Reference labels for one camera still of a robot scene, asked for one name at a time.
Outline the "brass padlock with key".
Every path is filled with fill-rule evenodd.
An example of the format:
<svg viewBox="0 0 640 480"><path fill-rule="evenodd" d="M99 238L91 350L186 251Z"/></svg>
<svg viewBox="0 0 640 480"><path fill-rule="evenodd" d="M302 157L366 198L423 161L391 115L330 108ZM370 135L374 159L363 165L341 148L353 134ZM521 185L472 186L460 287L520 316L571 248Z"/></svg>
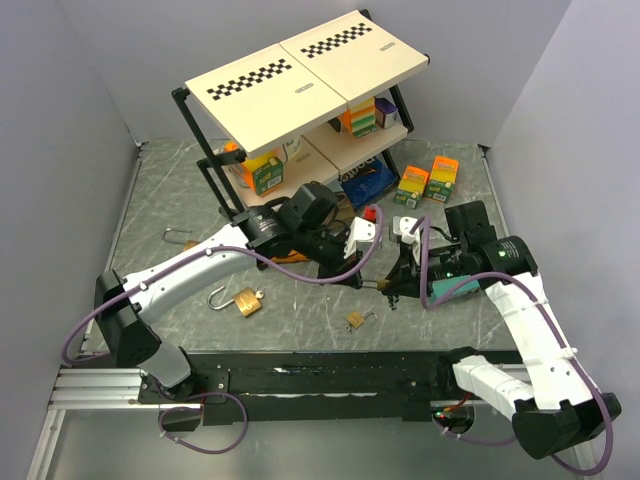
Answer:
<svg viewBox="0 0 640 480"><path fill-rule="evenodd" d="M168 227L162 232L161 238L165 243L180 245L186 251L199 244L198 240L189 238L191 233L188 229Z"/></svg>

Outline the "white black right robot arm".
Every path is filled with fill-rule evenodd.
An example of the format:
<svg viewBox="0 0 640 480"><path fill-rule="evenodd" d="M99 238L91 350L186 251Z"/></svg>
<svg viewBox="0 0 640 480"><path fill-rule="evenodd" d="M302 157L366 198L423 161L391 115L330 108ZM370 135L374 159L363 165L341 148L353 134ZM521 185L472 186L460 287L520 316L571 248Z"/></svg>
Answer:
<svg viewBox="0 0 640 480"><path fill-rule="evenodd" d="M451 242L429 246L426 217L395 217L390 235L399 257L379 289L395 305L417 298L427 309L466 287L484 292L506 324L529 380L520 381L479 351L454 349L440 359L438 390L448 398L472 394L498 410L534 459L605 437L602 462L613 449L613 422L622 408L586 373L555 318L542 275L527 244L498 236L486 207L473 201L445 211Z"/></svg>

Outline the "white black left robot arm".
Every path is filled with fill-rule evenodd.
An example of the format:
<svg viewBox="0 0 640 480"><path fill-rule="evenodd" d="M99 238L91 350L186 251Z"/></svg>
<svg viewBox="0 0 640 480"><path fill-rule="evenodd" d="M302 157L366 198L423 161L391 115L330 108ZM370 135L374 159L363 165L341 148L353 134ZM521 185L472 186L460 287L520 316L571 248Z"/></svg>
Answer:
<svg viewBox="0 0 640 480"><path fill-rule="evenodd" d="M352 270L358 255L347 254L345 237L331 235L326 223L337 206L327 186L305 183L291 197L247 208L212 237L161 264L125 276L102 273L96 280L95 304L102 310L96 322L116 366L145 370L172 400L184 402L195 395L198 378L186 353L152 328L174 306L292 251L318 264L315 283L334 278L361 286Z"/></svg>

